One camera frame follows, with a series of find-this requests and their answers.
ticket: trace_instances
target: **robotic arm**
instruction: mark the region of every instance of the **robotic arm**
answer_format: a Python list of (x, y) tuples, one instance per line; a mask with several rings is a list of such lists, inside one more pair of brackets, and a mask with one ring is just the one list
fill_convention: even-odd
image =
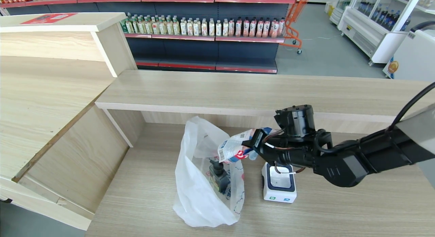
[(278, 165), (309, 167), (336, 186), (353, 187), (366, 175), (435, 158), (435, 103), (400, 120), (433, 88), (435, 82), (415, 96), (390, 127), (358, 140), (333, 146), (331, 133), (315, 130), (311, 105), (300, 105), (276, 111), (274, 118), (281, 130), (267, 135), (257, 129), (242, 145), (255, 150), (276, 170)]

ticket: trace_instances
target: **red sign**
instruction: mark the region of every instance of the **red sign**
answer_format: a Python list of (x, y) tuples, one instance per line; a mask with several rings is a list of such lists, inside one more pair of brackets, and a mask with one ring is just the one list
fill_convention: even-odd
[(39, 16), (37, 18), (31, 19), (29, 21), (20, 23), (20, 24), (35, 24), (35, 23), (54, 23), (59, 20), (62, 20), (64, 18), (71, 17), (77, 13), (71, 13), (71, 14), (44, 14), (42, 16)]

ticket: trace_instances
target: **grey floor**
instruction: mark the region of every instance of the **grey floor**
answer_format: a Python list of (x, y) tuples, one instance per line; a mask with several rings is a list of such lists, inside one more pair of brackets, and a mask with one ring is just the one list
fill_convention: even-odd
[[(368, 66), (368, 57), (330, 23), (324, 5), (307, 5), (295, 28), (303, 40), (302, 54), (280, 46), (276, 58), (278, 74), (327, 75), (384, 78), (382, 65)], [(1, 237), (82, 237), (84, 231), (0, 203)]]

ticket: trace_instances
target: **orange shopping cart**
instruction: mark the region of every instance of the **orange shopping cart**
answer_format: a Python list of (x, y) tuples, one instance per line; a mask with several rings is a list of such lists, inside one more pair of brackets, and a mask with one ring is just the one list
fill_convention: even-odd
[(299, 38), (299, 31), (292, 27), (292, 23), (295, 23), (296, 20), (298, 20), (298, 17), (307, 2), (308, 0), (296, 0), (294, 4), (289, 6), (289, 12), (285, 17), (284, 23), (284, 38), (293, 39), (293, 44), (280, 43), (280, 45), (283, 46), (298, 48), (298, 54), (302, 53), (302, 40)]

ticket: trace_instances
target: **white plastic bag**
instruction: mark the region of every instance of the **white plastic bag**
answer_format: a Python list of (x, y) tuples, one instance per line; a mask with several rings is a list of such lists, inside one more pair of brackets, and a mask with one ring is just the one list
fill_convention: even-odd
[(230, 136), (198, 116), (187, 121), (175, 168), (177, 197), (174, 211), (192, 227), (231, 225), (240, 218), (244, 203), (241, 161), (224, 164), (230, 176), (225, 194), (212, 187), (209, 158), (218, 156), (218, 147)]

